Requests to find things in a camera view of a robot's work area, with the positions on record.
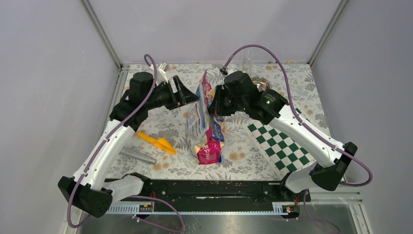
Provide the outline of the pink pet food bag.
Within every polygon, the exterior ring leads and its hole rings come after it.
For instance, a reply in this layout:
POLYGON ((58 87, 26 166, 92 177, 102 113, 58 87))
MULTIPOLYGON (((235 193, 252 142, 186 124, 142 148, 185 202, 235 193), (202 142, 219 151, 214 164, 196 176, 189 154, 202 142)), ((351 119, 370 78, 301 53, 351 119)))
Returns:
POLYGON ((207 71, 204 72, 197 89, 198 100, 188 110, 186 136, 193 156, 200 165, 222 162, 225 146, 224 118, 215 116, 208 110, 215 96, 209 82, 207 71))

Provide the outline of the orange plastic scoop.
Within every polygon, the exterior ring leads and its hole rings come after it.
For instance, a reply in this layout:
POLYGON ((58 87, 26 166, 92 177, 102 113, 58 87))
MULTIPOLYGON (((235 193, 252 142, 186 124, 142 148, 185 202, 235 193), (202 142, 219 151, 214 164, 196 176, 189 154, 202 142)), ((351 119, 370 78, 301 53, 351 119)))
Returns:
POLYGON ((165 139, 165 138, 158 138, 158 139, 154 139, 142 132, 138 132, 137 135, 143 139, 144 141, 152 144, 153 146, 169 153, 169 154, 176 154, 176 150, 174 149, 174 147, 165 139))

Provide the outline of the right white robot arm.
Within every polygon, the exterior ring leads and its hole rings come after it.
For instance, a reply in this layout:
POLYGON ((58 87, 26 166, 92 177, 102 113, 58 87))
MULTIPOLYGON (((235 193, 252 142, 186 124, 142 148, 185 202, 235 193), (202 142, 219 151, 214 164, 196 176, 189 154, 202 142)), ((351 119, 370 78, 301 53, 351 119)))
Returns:
POLYGON ((345 154, 355 155, 357 146, 336 141, 318 130, 306 129, 311 123, 298 119, 299 115, 291 108, 292 104, 275 90, 259 91, 248 74, 235 71, 216 86, 208 110, 223 117, 244 112, 285 133, 315 159, 312 165, 284 176, 279 188, 284 200, 291 201, 299 192, 314 187, 335 191, 351 162, 345 154))

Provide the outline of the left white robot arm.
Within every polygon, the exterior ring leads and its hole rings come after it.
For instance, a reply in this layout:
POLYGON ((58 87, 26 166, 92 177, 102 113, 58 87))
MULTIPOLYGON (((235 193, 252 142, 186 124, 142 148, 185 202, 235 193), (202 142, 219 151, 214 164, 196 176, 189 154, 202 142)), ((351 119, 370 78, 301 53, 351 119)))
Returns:
POLYGON ((110 114, 104 134, 85 163, 71 176, 63 176, 58 187, 70 207, 75 206, 96 218, 104 215, 111 204, 134 195, 146 200, 150 185, 134 173, 106 182, 109 168, 126 142, 135 134, 148 112, 159 107, 173 110, 198 101, 178 76, 173 77, 177 91, 169 81, 156 81, 151 73, 138 72, 130 80, 129 88, 110 114))

